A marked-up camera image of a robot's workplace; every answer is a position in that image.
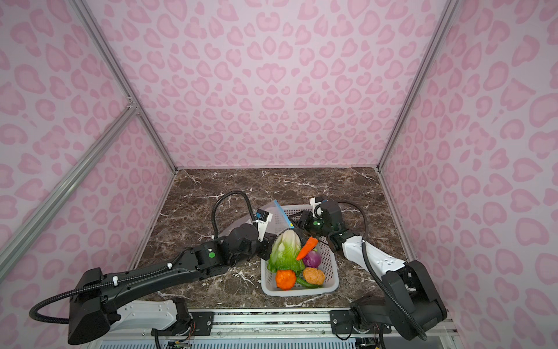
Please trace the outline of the orange toy tomato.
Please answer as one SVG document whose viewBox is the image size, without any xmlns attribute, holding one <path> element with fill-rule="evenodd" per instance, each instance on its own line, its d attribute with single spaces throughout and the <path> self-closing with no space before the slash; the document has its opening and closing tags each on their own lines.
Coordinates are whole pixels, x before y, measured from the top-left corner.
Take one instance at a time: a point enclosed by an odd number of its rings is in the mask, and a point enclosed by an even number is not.
<svg viewBox="0 0 558 349">
<path fill-rule="evenodd" d="M 278 270 L 276 272 L 276 286 L 283 291 L 292 289 L 296 279 L 297 276 L 293 270 Z"/>
</svg>

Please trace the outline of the green white toy cabbage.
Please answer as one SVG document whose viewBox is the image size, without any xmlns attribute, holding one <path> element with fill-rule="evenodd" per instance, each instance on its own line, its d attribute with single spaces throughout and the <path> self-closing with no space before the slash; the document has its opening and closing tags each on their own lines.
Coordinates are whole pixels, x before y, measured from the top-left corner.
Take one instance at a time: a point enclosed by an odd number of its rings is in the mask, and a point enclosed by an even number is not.
<svg viewBox="0 0 558 349">
<path fill-rule="evenodd" d="M 284 231 L 273 244 L 270 259 L 267 262 L 267 270 L 276 273 L 279 270 L 292 270 L 296 274 L 305 269 L 297 256 L 302 249 L 300 238 L 294 230 Z"/>
</svg>

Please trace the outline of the purple toy onion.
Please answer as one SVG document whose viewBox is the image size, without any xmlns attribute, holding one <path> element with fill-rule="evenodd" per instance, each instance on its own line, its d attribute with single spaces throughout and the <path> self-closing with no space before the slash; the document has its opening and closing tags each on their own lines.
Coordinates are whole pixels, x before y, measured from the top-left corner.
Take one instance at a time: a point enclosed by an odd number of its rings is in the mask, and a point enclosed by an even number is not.
<svg viewBox="0 0 558 349">
<path fill-rule="evenodd" d="M 303 258 L 303 263 L 306 268 L 319 268 L 322 263 L 321 254 L 312 250 Z"/>
</svg>

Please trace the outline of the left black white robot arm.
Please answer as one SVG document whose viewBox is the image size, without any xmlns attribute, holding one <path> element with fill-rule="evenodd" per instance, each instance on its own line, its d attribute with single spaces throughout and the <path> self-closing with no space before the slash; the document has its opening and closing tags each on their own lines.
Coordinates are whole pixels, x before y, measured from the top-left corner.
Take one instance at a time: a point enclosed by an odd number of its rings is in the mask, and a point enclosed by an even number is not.
<svg viewBox="0 0 558 349">
<path fill-rule="evenodd" d="M 227 236 L 183 250 L 171 262 L 120 273 L 88 270 L 71 296 L 68 343 L 77 346 L 107 334 L 121 319 L 118 309 L 146 295 L 220 276 L 254 257 L 269 259 L 277 236 L 258 238 L 257 229 L 244 223 Z"/>
</svg>

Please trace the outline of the clear zip top bag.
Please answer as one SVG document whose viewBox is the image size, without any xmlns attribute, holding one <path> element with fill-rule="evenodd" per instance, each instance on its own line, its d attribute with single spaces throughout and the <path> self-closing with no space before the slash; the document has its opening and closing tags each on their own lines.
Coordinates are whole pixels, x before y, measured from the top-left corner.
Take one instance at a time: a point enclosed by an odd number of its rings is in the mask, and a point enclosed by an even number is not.
<svg viewBox="0 0 558 349">
<path fill-rule="evenodd" d="M 241 217 L 226 228 L 220 228 L 218 215 L 231 209 L 228 201 L 230 197 L 219 200 L 212 208 L 213 239 L 225 241 L 229 245 L 240 243 L 262 244 L 272 241 L 283 231 L 293 228 L 282 206 L 277 201 L 269 202 L 261 207 L 255 207 L 241 197 L 244 205 Z"/>
</svg>

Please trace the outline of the orange toy carrot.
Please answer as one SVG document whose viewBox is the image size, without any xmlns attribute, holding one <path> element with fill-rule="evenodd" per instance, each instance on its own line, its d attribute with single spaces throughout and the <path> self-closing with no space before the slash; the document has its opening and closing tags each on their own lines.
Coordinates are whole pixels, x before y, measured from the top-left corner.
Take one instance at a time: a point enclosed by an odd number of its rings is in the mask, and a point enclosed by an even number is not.
<svg viewBox="0 0 558 349">
<path fill-rule="evenodd" d="M 312 250 L 317 247 L 319 244 L 319 240 L 314 237 L 309 237 L 305 245 L 299 251 L 299 254 L 296 256 L 297 260 L 303 260 Z"/>
</svg>

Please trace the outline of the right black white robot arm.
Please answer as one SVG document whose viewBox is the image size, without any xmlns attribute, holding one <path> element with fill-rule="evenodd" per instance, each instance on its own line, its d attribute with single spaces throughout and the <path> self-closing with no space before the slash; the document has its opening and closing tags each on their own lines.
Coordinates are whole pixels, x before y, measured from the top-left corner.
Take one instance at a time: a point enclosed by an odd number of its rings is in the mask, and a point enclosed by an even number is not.
<svg viewBox="0 0 558 349">
<path fill-rule="evenodd" d="M 352 231 L 342 213 L 345 204 L 321 196 L 313 198 L 309 209 L 295 214 L 294 222 L 296 232 L 324 238 L 332 252 L 369 272 L 384 294 L 381 300 L 365 295 L 346 311 L 331 311 L 332 332 L 341 340 L 355 332 L 375 333 L 380 345 L 390 329 L 405 340 L 426 340 L 427 332 L 448 317 L 429 272 L 418 260 L 405 262 L 371 244 L 364 210 L 350 203 L 363 218 L 363 232 Z"/>
</svg>

